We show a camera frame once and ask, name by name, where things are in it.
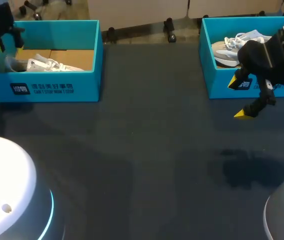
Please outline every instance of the blue led light ring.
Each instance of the blue led light ring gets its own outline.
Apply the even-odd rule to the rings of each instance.
[[[51,224],[51,221],[52,221],[52,218],[53,218],[53,213],[54,213],[54,199],[53,199],[53,193],[51,191],[51,196],[52,196],[52,210],[51,210],[51,215],[50,215],[50,218],[48,219],[48,223],[46,225],[46,227],[44,228],[44,231],[42,232],[42,234],[40,235],[40,237],[38,238],[38,240],[42,240],[44,235],[46,234],[50,224]]]

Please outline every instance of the blue box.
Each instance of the blue box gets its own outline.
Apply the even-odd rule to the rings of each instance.
[[[0,103],[98,101],[103,63],[99,21],[17,21],[15,25],[25,28],[22,33],[24,49],[94,50],[93,66],[91,71],[7,73],[5,55],[0,51]],[[17,49],[12,36],[6,34],[2,39],[6,48],[5,54],[15,56]],[[59,89],[40,90],[35,87],[39,85],[54,85]],[[16,87],[22,87],[23,91],[13,91]]]
[[[234,38],[237,33],[246,33],[254,29],[263,35],[272,36],[283,25],[284,16],[204,18],[200,34],[199,55],[209,98],[256,98],[260,92],[254,75],[249,75],[250,81],[241,86],[242,90],[227,88],[236,68],[218,68],[211,44],[223,41],[225,37]],[[284,97],[284,85],[273,87],[276,97]]]

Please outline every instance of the white sneaker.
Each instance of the white sneaker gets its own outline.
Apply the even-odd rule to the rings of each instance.
[[[78,67],[64,65],[57,61],[36,54],[29,60],[17,60],[15,57],[5,58],[7,72],[75,72],[84,71]]]
[[[234,38],[225,37],[224,41],[212,44],[214,58],[222,66],[236,67],[239,64],[237,52],[247,41],[253,40],[263,44],[270,38],[271,36],[262,35],[257,30],[238,33]]]
[[[28,60],[27,70],[34,72],[31,69],[43,69],[43,72],[76,72],[84,71],[81,68],[64,65],[51,58],[45,58],[36,54],[34,58]]]

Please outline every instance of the shoebox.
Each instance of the shoebox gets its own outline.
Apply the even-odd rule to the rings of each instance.
[[[211,44],[223,41],[225,37],[234,38],[238,33],[247,33],[252,30],[272,36],[283,25],[284,16],[204,18],[200,34],[199,55],[209,98],[256,98],[260,92],[256,77],[252,74],[249,75],[248,81],[239,87],[239,90],[227,88],[237,68],[217,66]],[[284,97],[284,85],[273,87],[276,97]]]
[[[2,37],[0,51],[0,103],[97,102],[99,99],[103,42],[97,20],[17,21],[24,28],[23,50],[13,37]],[[5,56],[28,60],[35,54],[84,71],[5,72]]]

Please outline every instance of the dark gray table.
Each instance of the dark gray table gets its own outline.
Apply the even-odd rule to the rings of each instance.
[[[265,240],[284,180],[284,98],[209,100],[196,44],[106,45],[99,103],[0,106],[0,136],[34,159],[66,240]]]

